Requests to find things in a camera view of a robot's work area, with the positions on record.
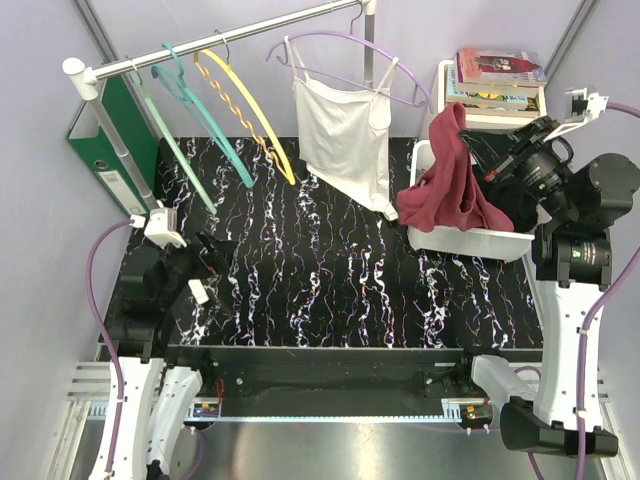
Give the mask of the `dark red tank top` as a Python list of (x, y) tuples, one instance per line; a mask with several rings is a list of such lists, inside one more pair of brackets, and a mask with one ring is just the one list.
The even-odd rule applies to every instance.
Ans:
[(435, 161), (417, 183), (397, 195), (399, 222), (429, 233), (437, 226), (512, 232), (510, 218), (488, 202), (474, 176), (459, 133), (466, 128), (460, 103), (447, 106), (429, 126)]

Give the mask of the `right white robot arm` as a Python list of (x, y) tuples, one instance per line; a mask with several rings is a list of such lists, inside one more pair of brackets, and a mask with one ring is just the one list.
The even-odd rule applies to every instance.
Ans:
[(542, 373), (528, 386), (497, 353), (454, 371), (466, 396), (483, 390), (500, 414), (507, 449), (586, 458), (614, 457), (618, 438), (603, 427), (597, 388), (599, 327), (613, 293), (610, 228), (633, 207), (639, 168), (616, 153), (572, 171), (554, 143), (562, 126), (548, 116), (514, 130), (460, 131), (488, 184), (513, 179), (550, 216), (531, 246), (543, 318)]

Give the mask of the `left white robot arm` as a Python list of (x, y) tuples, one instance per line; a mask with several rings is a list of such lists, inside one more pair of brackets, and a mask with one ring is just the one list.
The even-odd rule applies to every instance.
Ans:
[(142, 246), (121, 274), (110, 319), (110, 393), (93, 479), (167, 479), (189, 407), (215, 386), (210, 353), (172, 347), (171, 309), (183, 292), (200, 305), (202, 281), (228, 274), (237, 242), (199, 232), (184, 247)]

